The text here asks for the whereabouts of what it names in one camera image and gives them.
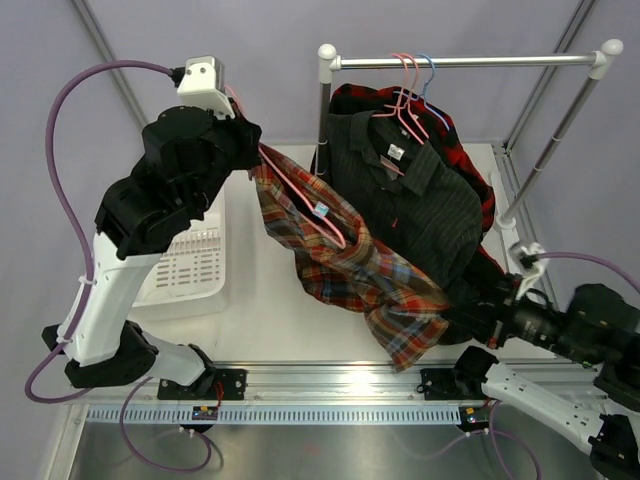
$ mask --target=blue tag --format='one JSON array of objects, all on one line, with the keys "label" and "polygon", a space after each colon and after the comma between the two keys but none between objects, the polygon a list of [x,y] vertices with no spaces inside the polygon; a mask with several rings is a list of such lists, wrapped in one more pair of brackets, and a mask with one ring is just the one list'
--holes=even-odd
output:
[{"label": "blue tag", "polygon": [[322,202],[316,203],[316,206],[313,209],[313,214],[316,217],[324,218],[327,216],[327,213],[329,213],[329,207]]}]

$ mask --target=plaid shirt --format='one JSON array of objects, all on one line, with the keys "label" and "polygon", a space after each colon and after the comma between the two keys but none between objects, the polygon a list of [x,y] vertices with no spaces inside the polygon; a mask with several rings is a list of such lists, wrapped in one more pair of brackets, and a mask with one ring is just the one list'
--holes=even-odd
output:
[{"label": "plaid shirt", "polygon": [[263,148],[311,204],[322,202],[329,208],[327,218],[347,243],[340,250],[313,229],[303,217],[313,219],[313,214],[268,165],[253,169],[267,233],[293,250],[305,291],[321,302],[364,312],[367,326],[396,369],[413,365],[447,329],[448,322],[438,316],[448,308],[444,293],[373,239],[362,217],[331,187],[281,153]]},{"label": "plaid shirt", "polygon": [[[333,93],[329,112],[339,115],[353,115],[368,110],[382,110],[384,105],[395,105],[399,91],[400,87],[374,90],[373,88],[347,83]],[[482,231],[487,232],[493,225],[496,210],[496,198],[493,194],[493,189],[487,185],[482,175],[473,166],[469,155],[462,148],[451,117],[435,106],[428,105],[447,121],[450,127],[449,130],[446,129],[438,117],[424,107],[422,99],[411,101],[411,111],[418,115],[418,119],[425,130],[436,134],[431,136],[429,142],[440,154],[440,157],[464,178],[480,197],[483,218]]]}]

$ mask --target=shirt tag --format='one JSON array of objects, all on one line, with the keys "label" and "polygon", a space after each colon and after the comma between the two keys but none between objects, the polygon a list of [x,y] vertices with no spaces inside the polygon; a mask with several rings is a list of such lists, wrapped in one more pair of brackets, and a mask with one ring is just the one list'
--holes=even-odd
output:
[{"label": "shirt tag", "polygon": [[400,160],[402,158],[402,155],[404,155],[404,150],[392,143],[391,145],[389,145],[389,151],[387,152],[387,155],[389,155],[394,160]]},{"label": "shirt tag", "polygon": [[313,208],[313,214],[316,217],[324,218],[327,216],[327,213],[329,213],[329,207],[322,202],[316,203],[316,206]]}]

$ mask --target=white pipe connector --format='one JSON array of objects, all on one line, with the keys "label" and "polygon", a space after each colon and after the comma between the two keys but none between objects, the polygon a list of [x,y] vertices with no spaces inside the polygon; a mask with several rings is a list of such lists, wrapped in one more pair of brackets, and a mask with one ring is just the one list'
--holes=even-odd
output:
[{"label": "white pipe connector", "polygon": [[333,81],[333,70],[331,69],[331,65],[337,57],[338,51],[336,50],[336,47],[330,43],[325,43],[318,49],[318,59],[320,61],[318,69],[320,83],[327,84]]},{"label": "white pipe connector", "polygon": [[622,50],[624,50],[624,44],[621,40],[612,38],[604,42],[600,50],[595,52],[596,61],[591,67],[589,78],[602,80],[615,58],[622,53]]}]

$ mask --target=shirt collar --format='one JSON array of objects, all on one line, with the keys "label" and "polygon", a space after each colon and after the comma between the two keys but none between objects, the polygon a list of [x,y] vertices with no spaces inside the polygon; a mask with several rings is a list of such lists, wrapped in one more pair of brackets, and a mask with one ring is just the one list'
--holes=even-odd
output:
[{"label": "shirt collar", "polygon": [[407,167],[405,174],[399,176],[397,180],[389,180],[387,187],[396,193],[399,193],[397,188],[393,186],[404,186],[411,190],[416,195],[424,195],[427,186],[432,181],[434,174],[439,166],[444,166],[442,160],[438,156],[437,152],[433,149],[429,142],[425,142],[424,145],[417,145],[405,138],[400,129],[391,122],[390,118],[372,118],[372,115],[376,113],[374,111],[359,112],[353,115],[351,119],[351,127],[349,130],[349,149],[354,152],[359,152],[362,155],[362,160],[376,167],[384,174],[379,176],[387,178],[387,174],[384,171],[385,167],[380,163],[380,156],[376,153],[371,141],[369,140],[369,134],[377,134],[389,144],[397,145],[404,149],[404,158],[411,163]]}]

